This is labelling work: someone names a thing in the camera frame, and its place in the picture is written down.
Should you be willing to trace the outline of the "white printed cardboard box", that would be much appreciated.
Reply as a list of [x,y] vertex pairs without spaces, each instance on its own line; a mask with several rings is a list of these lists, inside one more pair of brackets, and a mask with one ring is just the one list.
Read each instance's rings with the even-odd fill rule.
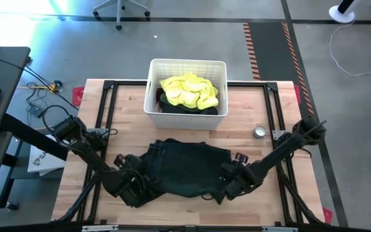
[[65,167],[65,161],[47,153],[35,146],[30,146],[30,156],[28,160],[27,172],[38,174],[40,177],[51,171]]

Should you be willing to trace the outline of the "black desk support beam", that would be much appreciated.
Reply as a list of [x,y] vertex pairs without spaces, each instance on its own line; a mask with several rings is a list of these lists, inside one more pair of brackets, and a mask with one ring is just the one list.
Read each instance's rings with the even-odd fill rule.
[[66,160],[68,156],[66,148],[7,113],[1,119],[0,130],[9,131],[18,139],[61,160]]

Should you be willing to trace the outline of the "white round fan base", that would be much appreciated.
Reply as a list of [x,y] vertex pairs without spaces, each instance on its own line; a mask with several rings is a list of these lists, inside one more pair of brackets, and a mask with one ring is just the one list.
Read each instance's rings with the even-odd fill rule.
[[348,24],[356,19],[355,8],[361,0],[342,0],[340,4],[331,6],[328,14],[335,22]]

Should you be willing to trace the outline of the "white plastic laundry basket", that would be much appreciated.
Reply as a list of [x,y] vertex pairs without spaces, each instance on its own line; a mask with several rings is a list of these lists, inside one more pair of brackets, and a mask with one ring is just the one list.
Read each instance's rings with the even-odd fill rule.
[[[211,81],[218,90],[216,115],[197,115],[164,113],[157,102],[157,89],[160,81],[169,77],[184,74],[195,74]],[[227,65],[223,61],[190,60],[190,59],[153,59],[149,65],[149,73],[144,97],[144,112],[157,128],[183,130],[216,130],[227,116],[228,89]]]

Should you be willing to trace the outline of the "black aluminium table frame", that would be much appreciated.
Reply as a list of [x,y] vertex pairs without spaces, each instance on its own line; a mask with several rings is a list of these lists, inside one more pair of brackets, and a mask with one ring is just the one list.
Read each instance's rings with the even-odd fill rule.
[[[113,128],[106,162],[118,154],[141,155],[157,139],[206,142],[212,146],[243,153],[250,161],[266,156],[274,147],[272,130],[290,130],[301,118],[291,82],[237,82],[228,87],[228,114],[214,131],[172,130],[155,127],[144,112],[146,84],[119,82],[116,88],[106,80],[86,82],[79,117],[87,126],[96,125],[99,107],[107,108],[115,96]],[[253,129],[263,126],[262,139]],[[280,171],[270,170],[264,183],[252,193],[221,204],[209,198],[184,198],[165,194],[142,206],[131,208],[103,188],[93,190],[81,211],[82,219],[105,220],[118,226],[272,226],[275,223],[305,222],[306,216],[281,185]]]

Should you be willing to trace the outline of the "dark green garment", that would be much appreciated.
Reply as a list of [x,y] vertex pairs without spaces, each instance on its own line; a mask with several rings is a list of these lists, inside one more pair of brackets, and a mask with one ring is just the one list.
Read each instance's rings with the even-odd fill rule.
[[204,110],[198,108],[188,108],[182,104],[173,105],[169,103],[166,94],[162,93],[158,100],[158,105],[162,113],[176,113],[188,115],[218,115],[218,110],[215,107],[208,107]]

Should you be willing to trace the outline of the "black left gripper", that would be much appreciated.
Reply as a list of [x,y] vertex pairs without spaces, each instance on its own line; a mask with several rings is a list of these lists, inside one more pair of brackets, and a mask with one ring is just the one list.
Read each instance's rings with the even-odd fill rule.
[[118,154],[113,162],[118,167],[114,179],[119,182],[142,182],[143,188],[153,188],[153,181],[142,174],[144,166],[148,166],[150,162],[149,155],[142,155],[139,158],[132,154]]

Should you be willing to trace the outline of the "black power adapter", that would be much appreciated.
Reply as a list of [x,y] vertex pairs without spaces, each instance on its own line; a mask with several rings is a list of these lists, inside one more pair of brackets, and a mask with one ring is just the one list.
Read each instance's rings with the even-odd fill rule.
[[41,108],[39,106],[31,104],[27,108],[27,112],[31,113],[32,115],[34,115],[37,118],[41,118],[43,113],[44,113],[44,108]]

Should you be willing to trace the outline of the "grey office chair base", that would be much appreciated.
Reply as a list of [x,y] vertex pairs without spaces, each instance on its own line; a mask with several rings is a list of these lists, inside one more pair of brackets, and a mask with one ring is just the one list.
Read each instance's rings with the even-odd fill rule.
[[144,16],[146,18],[149,18],[151,15],[151,12],[149,11],[149,8],[146,5],[143,5],[136,0],[106,0],[105,2],[101,3],[100,5],[97,5],[92,9],[92,14],[93,16],[100,21],[101,17],[99,15],[99,10],[102,10],[107,7],[111,7],[112,5],[117,6],[117,11],[116,11],[116,25],[115,28],[118,31],[122,30],[122,25],[121,25],[121,16],[122,16],[122,11],[125,10],[125,2],[128,1],[134,5],[137,5],[140,8],[144,9]]

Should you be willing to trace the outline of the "neon yellow shirt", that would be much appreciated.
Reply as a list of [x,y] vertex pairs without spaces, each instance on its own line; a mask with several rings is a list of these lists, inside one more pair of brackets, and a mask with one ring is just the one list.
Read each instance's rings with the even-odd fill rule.
[[193,73],[172,76],[160,81],[167,101],[173,106],[204,110],[218,106],[218,89],[212,82]]

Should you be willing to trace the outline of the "small round metal tin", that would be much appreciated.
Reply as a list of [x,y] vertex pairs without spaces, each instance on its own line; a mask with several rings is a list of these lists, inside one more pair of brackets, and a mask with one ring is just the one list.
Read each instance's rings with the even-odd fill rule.
[[256,126],[253,129],[253,136],[256,137],[257,139],[262,139],[266,136],[267,130],[263,126]]

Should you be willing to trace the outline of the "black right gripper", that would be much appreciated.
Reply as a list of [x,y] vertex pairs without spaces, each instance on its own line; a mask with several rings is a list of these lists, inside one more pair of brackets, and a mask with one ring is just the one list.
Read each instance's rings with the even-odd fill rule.
[[243,171],[248,161],[248,156],[237,152],[234,160],[231,163],[223,162],[220,167],[227,174],[225,179],[227,182],[220,184],[219,190],[223,195],[230,195],[230,191],[248,191],[250,185],[245,177]]

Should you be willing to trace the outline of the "orange black hazard tape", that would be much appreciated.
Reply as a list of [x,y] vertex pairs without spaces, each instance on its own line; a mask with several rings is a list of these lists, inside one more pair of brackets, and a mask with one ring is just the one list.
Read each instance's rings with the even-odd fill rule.
[[283,28],[283,33],[285,34],[285,37],[286,37],[286,41],[287,41],[287,44],[288,44],[288,47],[289,47],[290,55],[291,55],[293,63],[294,63],[295,72],[296,72],[297,78],[298,78],[299,83],[300,83],[300,85],[298,87],[298,92],[299,92],[298,100],[304,101],[307,112],[309,114],[311,114],[312,116],[315,116],[315,113],[314,113],[314,110],[312,108],[312,104],[311,104],[311,101],[310,101],[310,97],[308,95],[307,88],[305,86],[305,80],[304,80],[302,72],[300,70],[300,63],[299,63],[299,61],[296,57],[296,52],[294,50],[294,46],[293,46],[292,39],[291,39],[291,36],[290,36],[288,24],[282,22],[281,25],[282,25],[282,28]]
[[259,81],[261,79],[260,77],[260,71],[258,68],[257,58],[253,47],[251,32],[249,28],[248,23],[243,23],[243,33],[245,37],[245,43],[247,46],[248,56],[249,56],[249,62],[251,67],[251,72],[254,80]]

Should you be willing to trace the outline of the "dark blue jeans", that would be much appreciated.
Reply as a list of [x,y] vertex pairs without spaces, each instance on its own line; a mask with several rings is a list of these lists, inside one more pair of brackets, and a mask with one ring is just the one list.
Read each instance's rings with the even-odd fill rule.
[[153,181],[152,200],[170,193],[186,198],[211,195],[218,204],[223,202],[225,195],[219,187],[225,171],[220,165],[232,162],[230,150],[205,142],[166,139],[150,144],[143,155],[151,157],[150,164],[145,166],[145,176]]

